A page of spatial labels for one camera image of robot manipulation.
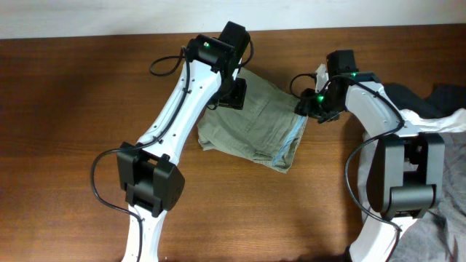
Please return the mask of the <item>khaki shorts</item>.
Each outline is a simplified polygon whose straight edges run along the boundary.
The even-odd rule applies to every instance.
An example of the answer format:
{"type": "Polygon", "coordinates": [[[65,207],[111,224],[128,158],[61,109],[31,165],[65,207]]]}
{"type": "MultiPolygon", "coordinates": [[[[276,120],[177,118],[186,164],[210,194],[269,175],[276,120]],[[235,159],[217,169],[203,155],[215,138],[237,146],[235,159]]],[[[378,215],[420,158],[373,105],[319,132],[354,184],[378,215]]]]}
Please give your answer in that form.
{"type": "Polygon", "coordinates": [[[281,173],[293,164],[308,118],[294,113],[298,99],[242,69],[247,84],[243,109],[208,109],[197,124],[203,150],[248,159],[281,173]]]}

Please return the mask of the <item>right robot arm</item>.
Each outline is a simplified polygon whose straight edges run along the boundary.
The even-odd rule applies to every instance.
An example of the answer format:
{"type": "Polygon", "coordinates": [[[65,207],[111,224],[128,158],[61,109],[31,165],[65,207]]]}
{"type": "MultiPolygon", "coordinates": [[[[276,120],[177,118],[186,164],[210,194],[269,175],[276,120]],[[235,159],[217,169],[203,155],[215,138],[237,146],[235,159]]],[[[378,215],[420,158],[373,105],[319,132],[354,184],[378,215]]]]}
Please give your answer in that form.
{"type": "Polygon", "coordinates": [[[345,250],[344,260],[388,261],[407,229],[440,202],[443,139],[421,131],[402,116],[373,73],[322,72],[309,77],[315,88],[300,94],[296,114],[324,123],[350,112],[369,136],[350,155],[376,144],[366,180],[369,206],[353,198],[366,220],[358,238],[345,250]]]}

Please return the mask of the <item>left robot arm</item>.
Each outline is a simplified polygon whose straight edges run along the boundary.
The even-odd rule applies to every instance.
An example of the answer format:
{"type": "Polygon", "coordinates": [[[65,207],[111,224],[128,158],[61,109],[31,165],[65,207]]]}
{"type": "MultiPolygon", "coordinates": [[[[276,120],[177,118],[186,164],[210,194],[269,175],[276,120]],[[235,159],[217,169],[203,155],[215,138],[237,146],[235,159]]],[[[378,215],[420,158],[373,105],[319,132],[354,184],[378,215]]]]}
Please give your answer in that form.
{"type": "Polygon", "coordinates": [[[130,216],[124,261],[157,261],[165,217],[185,185],[178,163],[188,134],[205,106],[242,108],[245,80],[238,73],[246,49],[253,49],[249,33],[191,39],[160,115],[134,146],[120,146],[116,162],[130,216]]]}

